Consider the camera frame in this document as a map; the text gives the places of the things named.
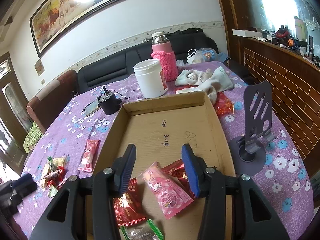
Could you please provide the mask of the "dark red foil pack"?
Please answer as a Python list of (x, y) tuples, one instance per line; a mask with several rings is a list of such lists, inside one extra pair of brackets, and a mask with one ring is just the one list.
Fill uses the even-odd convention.
[(171, 176), (172, 178), (179, 181), (183, 189), (191, 196), (191, 198), (195, 198), (195, 195), (190, 189), (188, 176), (185, 171), (185, 166), (182, 159), (179, 159), (170, 165), (162, 168), (162, 171)]

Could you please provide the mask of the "red foil snack bag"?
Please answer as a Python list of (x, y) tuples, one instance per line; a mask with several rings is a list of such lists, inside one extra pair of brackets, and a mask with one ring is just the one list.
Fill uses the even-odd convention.
[(127, 191), (119, 198), (113, 199), (118, 227), (134, 226), (147, 220), (142, 207), (137, 178), (132, 178)]

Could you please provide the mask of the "red snack pack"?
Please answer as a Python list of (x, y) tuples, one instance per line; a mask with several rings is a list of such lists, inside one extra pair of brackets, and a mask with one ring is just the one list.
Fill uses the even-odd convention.
[(63, 185), (63, 180), (65, 178), (65, 172), (66, 171), (65, 171), (65, 168), (63, 166), (58, 166), (57, 169), (58, 168), (64, 169), (63, 174), (61, 176), (48, 179), (47, 186), (48, 187), (54, 186), (56, 189), (59, 190)]

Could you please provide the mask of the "white red sachet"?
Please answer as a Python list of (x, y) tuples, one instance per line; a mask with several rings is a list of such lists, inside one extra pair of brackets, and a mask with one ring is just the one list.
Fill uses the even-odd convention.
[(49, 172), (47, 175), (43, 176), (41, 179), (51, 179), (54, 177), (58, 177), (58, 176), (61, 176), (63, 172), (64, 172), (64, 169), (58, 168), (57, 170)]

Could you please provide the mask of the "green candy strip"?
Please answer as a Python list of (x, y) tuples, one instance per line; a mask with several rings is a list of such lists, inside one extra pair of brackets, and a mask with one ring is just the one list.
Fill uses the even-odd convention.
[(57, 166), (54, 164), (53, 159), (51, 156), (47, 157), (48, 164), (49, 164), (49, 169), (51, 172), (55, 171), (57, 169)]

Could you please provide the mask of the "clear green-edged pastry pack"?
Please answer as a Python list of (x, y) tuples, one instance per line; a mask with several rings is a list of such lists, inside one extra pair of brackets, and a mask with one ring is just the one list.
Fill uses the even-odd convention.
[(148, 219), (143, 225), (128, 228), (121, 226), (120, 230), (126, 240), (164, 240), (164, 235), (152, 219)]

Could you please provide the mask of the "plastic bag with snacks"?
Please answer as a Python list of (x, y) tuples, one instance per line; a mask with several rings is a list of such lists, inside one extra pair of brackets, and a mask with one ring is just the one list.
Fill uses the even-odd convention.
[(217, 52), (212, 48), (190, 49), (188, 51), (187, 63), (196, 64), (214, 61), (217, 58)]

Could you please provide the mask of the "pink cartoon snack pack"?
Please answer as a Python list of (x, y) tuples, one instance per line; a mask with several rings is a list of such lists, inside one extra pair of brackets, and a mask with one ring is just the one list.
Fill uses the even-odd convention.
[(93, 160), (98, 150), (100, 140), (87, 140), (86, 147), (78, 166), (79, 171), (92, 172), (93, 171)]

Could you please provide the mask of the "purple phone stand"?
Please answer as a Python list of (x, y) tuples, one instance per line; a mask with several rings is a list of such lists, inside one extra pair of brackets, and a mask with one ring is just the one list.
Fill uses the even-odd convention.
[(245, 132), (228, 142), (237, 175), (253, 176), (266, 163), (266, 150), (259, 140), (272, 142), (272, 87), (268, 81), (249, 85), (244, 91)]

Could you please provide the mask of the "green patterned cushion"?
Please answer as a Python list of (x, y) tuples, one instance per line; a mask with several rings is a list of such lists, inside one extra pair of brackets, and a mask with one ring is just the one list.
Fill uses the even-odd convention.
[(39, 126), (36, 122), (33, 122), (31, 130), (28, 132), (23, 142), (23, 148), (27, 154), (29, 154), (35, 148), (42, 136), (43, 133), (41, 132)]

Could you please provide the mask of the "wooden glass door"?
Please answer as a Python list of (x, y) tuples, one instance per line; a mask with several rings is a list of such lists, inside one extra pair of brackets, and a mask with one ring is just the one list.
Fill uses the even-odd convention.
[(23, 143), (33, 121), (27, 113), (28, 100), (18, 82), (8, 52), (1, 55), (0, 64), (1, 160), (21, 175), (28, 156)]

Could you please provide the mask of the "cardboard tray box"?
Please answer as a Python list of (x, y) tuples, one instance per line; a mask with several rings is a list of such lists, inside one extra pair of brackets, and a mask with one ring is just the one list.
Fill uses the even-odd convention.
[(207, 166), (235, 177), (228, 143), (208, 96), (195, 92), (126, 103), (111, 119), (114, 122), (93, 174), (111, 167), (127, 145), (134, 144), (137, 156), (132, 177), (139, 181), (145, 212), (160, 225), (165, 239), (197, 239), (205, 199), (196, 199), (175, 217), (165, 219), (156, 197), (139, 175), (154, 162), (166, 167), (181, 159), (182, 146), (190, 144)]

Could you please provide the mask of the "smartphone with yellow case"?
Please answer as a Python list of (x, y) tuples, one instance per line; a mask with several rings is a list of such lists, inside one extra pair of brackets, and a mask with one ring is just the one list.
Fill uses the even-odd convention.
[(98, 111), (99, 109), (101, 109), (101, 105), (98, 99), (94, 100), (93, 102), (89, 103), (87, 106), (84, 107), (84, 109), (82, 110), (82, 112), (84, 113), (84, 115), (86, 117), (92, 115), (93, 113), (95, 113), (96, 111)]

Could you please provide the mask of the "white crumpled cloth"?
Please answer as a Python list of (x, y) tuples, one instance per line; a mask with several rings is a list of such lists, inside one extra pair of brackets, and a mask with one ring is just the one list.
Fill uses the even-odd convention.
[(229, 75), (221, 66), (214, 71), (207, 69), (205, 72), (194, 69), (183, 70), (175, 80), (175, 86), (181, 87), (186, 85), (190, 87), (178, 89), (176, 94), (203, 91), (208, 95), (213, 105), (217, 101), (217, 94), (219, 92), (234, 88)]

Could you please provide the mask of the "white plastic jar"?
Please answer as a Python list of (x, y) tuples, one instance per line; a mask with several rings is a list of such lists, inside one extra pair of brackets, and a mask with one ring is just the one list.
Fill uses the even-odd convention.
[(157, 98), (167, 92), (167, 83), (158, 59), (139, 62), (133, 70), (144, 98)]

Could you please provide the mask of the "black leather sofa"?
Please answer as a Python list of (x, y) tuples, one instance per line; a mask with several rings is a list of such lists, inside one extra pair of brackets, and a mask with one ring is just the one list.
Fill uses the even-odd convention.
[[(190, 49), (211, 48), (219, 51), (216, 42), (200, 28), (178, 30), (169, 33), (168, 38), (177, 60), (186, 61)], [(78, 93), (129, 77), (134, 73), (134, 65), (150, 59), (151, 53), (149, 39), (82, 67), (78, 71)]]

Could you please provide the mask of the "wooden sideboard counter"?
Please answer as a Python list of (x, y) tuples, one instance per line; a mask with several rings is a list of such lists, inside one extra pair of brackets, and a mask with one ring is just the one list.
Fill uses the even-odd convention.
[(289, 132), (309, 176), (319, 172), (319, 69), (286, 49), (233, 37), (236, 59), (257, 82), (272, 85), (273, 110)]

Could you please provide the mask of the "pink knitted thermos bottle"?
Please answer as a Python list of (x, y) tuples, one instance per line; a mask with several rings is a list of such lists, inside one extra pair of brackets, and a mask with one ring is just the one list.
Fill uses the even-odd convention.
[(151, 57), (160, 61), (163, 75), (166, 81), (175, 81), (178, 77), (175, 53), (171, 43), (164, 31), (152, 34), (152, 54)]

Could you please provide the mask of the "white box on counter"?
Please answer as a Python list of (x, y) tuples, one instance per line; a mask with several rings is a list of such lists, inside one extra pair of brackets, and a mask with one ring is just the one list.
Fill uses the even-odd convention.
[(250, 31), (250, 30), (233, 29), (232, 32), (234, 36), (240, 36), (240, 37), (262, 37), (263, 36), (261, 32)]

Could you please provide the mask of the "framed horse painting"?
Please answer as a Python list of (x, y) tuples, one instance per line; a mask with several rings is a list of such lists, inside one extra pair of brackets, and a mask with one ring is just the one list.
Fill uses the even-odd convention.
[(121, 0), (45, 0), (30, 18), (31, 35), (42, 57), (65, 33), (99, 10)]

